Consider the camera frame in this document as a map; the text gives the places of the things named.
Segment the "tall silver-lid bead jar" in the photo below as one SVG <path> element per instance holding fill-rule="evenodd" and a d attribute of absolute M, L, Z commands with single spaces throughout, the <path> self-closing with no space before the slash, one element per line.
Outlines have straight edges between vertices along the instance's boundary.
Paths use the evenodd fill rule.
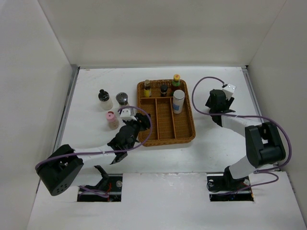
<path fill-rule="evenodd" d="M 182 112 L 184 99 L 185 93 L 182 90 L 174 91 L 172 107 L 175 114 L 180 114 Z"/>

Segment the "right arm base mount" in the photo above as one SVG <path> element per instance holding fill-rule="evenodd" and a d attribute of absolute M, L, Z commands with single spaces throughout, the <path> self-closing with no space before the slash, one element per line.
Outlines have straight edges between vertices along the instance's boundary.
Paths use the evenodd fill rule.
<path fill-rule="evenodd" d="M 254 201 L 249 177 L 228 182 L 223 173 L 207 174 L 207 189 L 211 202 Z"/>

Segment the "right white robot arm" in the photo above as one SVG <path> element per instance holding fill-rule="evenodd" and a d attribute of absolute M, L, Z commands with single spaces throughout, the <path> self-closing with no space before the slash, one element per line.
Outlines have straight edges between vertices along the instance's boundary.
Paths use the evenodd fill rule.
<path fill-rule="evenodd" d="M 222 182 L 225 188 L 235 189 L 249 174 L 258 168 L 284 160 L 284 149 L 276 124 L 259 123 L 239 118 L 230 109 L 234 98 L 225 90 L 213 89 L 205 106 L 217 125 L 230 129 L 245 138 L 246 155 L 238 162 L 225 168 Z"/>

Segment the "small dark-lid pepper shaker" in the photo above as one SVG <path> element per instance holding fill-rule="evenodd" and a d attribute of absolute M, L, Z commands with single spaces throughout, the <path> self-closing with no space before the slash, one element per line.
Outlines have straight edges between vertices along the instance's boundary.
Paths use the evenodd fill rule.
<path fill-rule="evenodd" d="M 160 96 L 166 97 L 167 96 L 167 90 L 168 90 L 168 86 L 166 84 L 162 84 L 161 87 L 160 87 Z"/>

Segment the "small gold-cap yellow bottle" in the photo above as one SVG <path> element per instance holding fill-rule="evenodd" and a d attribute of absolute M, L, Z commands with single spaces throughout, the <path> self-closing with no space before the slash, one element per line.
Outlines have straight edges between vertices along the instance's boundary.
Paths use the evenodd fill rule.
<path fill-rule="evenodd" d="M 149 80 L 144 81 L 144 97 L 151 97 L 151 84 Z"/>

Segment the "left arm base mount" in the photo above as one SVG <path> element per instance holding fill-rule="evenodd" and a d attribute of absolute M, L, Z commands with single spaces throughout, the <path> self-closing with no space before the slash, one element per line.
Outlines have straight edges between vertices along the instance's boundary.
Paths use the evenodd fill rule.
<path fill-rule="evenodd" d="M 123 174 L 108 174 L 101 166 L 94 166 L 101 174 L 96 185 L 79 188 L 77 202 L 121 202 Z"/>

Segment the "yellow-cap brown sauce bottle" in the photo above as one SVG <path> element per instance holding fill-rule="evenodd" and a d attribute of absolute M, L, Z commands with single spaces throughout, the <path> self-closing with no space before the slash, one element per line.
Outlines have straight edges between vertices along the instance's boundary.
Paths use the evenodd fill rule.
<path fill-rule="evenodd" d="M 175 74 L 173 76 L 173 80 L 171 83 L 171 96 L 173 96 L 174 92 L 179 89 L 180 89 L 180 75 Z"/>

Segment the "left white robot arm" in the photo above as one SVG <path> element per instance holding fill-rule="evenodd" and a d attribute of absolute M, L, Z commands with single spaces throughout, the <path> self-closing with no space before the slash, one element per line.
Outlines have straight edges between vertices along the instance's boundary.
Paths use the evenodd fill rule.
<path fill-rule="evenodd" d="M 74 149 L 70 145 L 60 146 L 46 160 L 35 166 L 40 180 L 52 196 L 58 196 L 70 186 L 75 186 L 75 179 L 83 166 L 92 165 L 100 174 L 91 179 L 91 185 L 80 185 L 82 193 L 91 193 L 96 196 L 108 198 L 110 196 L 109 175 L 99 165 L 105 160 L 113 165 L 121 162 L 132 151 L 145 142 L 139 141 L 138 134 L 152 131 L 151 115 L 136 113 L 123 118 L 124 126 L 106 145 L 96 149 Z"/>

